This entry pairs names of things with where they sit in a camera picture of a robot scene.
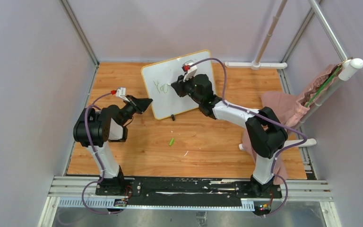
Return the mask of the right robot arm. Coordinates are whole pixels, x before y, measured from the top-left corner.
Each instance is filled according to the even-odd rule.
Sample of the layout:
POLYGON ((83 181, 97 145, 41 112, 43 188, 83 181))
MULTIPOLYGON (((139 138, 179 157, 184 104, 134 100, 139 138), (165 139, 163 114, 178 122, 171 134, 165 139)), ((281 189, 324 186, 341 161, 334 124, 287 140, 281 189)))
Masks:
POLYGON ((274 183, 276 160, 288 137, 273 110, 269 107, 246 109, 223 100, 214 93, 206 74, 188 80, 183 78, 180 75, 170 84, 179 97, 190 97, 207 117, 246 128, 251 142, 249 147, 256 154, 250 191, 256 197, 264 197, 274 183))

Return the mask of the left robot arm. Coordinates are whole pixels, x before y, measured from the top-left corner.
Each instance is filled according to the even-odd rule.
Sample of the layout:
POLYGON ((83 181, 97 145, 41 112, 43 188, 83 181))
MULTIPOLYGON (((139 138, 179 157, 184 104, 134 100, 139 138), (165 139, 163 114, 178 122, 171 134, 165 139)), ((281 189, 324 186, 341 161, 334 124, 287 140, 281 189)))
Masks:
POLYGON ((109 144, 125 142, 127 122, 132 121, 135 114, 143 114, 152 101, 151 98, 127 95, 122 108, 110 105, 99 110, 91 105, 81 112, 73 128, 73 138, 92 154, 99 168, 96 194, 121 195, 130 188, 109 144))

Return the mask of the yellow framed whiteboard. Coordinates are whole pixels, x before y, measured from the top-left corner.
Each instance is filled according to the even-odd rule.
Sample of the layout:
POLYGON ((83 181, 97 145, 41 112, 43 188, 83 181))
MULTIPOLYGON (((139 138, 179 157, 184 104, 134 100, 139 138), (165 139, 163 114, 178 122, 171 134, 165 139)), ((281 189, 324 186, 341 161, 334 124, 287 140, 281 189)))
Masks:
POLYGON ((209 50, 201 50, 149 64, 141 69, 148 97, 153 100, 151 107, 155 119, 162 120, 199 107, 188 94, 180 97, 177 93, 181 85, 185 84, 182 67, 210 57, 209 50))

